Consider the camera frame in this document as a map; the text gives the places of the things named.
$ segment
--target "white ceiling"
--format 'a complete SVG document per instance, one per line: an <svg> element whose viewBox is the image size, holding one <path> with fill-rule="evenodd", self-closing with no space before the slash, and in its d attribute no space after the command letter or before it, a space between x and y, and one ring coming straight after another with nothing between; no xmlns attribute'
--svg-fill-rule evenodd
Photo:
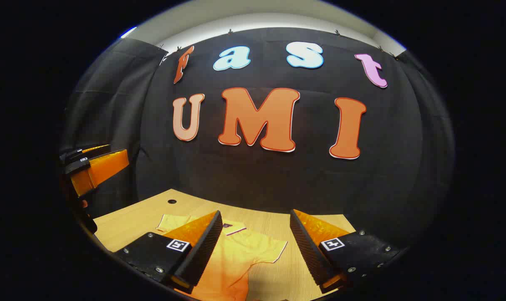
<svg viewBox="0 0 506 301"><path fill-rule="evenodd" d="M304 15L340 24L370 38L378 32L377 28L366 21L318 0L192 0L149 19L128 37L156 45L197 25L251 13Z"/></svg>

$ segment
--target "light blue letter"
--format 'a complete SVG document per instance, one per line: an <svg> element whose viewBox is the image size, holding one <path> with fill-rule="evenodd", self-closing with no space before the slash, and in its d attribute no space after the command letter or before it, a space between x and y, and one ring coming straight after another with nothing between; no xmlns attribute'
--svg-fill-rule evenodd
<svg viewBox="0 0 506 301"><path fill-rule="evenodd" d="M249 47L247 46L236 46L229 48L228 50L225 50L222 53L220 53L221 59L218 59L218 61L214 63L214 70L222 71L227 70L229 68L232 69L244 68L251 62L251 60L248 59L248 54L249 54Z"/></svg>
<svg viewBox="0 0 506 301"><path fill-rule="evenodd" d="M287 45L288 53L292 54L287 57L287 62L292 67L304 67L314 69L322 66L324 58L320 55L322 48L314 43L307 42L291 42Z"/></svg>

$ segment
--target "yellow shirt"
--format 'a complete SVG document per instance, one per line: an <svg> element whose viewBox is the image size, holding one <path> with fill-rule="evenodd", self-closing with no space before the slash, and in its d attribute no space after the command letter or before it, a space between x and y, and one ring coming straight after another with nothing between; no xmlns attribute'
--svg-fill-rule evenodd
<svg viewBox="0 0 506 301"><path fill-rule="evenodd" d="M194 219L165 214L156 229L164 235ZM222 221L224 227L199 284L191 295L184 294L202 301L245 301L249 268L255 263L275 263L287 242L248 230L241 222Z"/></svg>

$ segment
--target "orange letter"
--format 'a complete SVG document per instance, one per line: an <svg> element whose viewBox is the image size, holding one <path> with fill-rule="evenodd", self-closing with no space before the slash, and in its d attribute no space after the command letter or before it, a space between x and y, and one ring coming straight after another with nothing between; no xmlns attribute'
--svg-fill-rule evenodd
<svg viewBox="0 0 506 301"><path fill-rule="evenodd" d="M360 154L357 147L360 116L366 112L366 106L355 99L343 97L335 99L335 105L340 110L339 134L329 153L335 158L357 159Z"/></svg>
<svg viewBox="0 0 506 301"><path fill-rule="evenodd" d="M173 84L176 84L182 78L182 69L186 67L188 63L189 54L194 52L194 46L190 47L190 49L186 50L186 52L179 57L179 65L177 66L177 74L175 75L175 80L173 80Z"/></svg>
<svg viewBox="0 0 506 301"><path fill-rule="evenodd" d="M223 134L218 141L225 145L238 145L242 140L236 133L238 123L245 143L252 146L266 124L266 136L261 147L269 151L292 152L296 144L292 141L292 112L299 92L287 88L273 89L257 110L245 88L230 88L221 93L227 101Z"/></svg>
<svg viewBox="0 0 506 301"><path fill-rule="evenodd" d="M173 101L173 132L175 136L182 141L190 141L197 136L199 129L199 110L201 101L205 99L205 94L194 94L190 97L192 105L192 115L190 118L190 127L186 130L182 127L182 108L186 103L186 98L177 98Z"/></svg>

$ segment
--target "wooden table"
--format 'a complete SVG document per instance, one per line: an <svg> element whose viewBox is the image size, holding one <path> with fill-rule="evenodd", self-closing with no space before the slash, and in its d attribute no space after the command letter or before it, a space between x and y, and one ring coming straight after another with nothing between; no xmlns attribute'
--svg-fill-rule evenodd
<svg viewBox="0 0 506 301"><path fill-rule="evenodd" d="M176 204L167 201L176 200ZM98 217L95 223L97 238L115 252L149 231L155 231L163 214L201 217L220 210L224 219L240 221L249 230L268 235L276 240L287 240L288 245L276 263L257 263L249 269L247 301L310 301L324 296L314 283L307 265L299 253L291 232L290 214L271 213L219 204L168 190L113 213ZM348 232L355 229L342 214L315 215Z"/></svg>

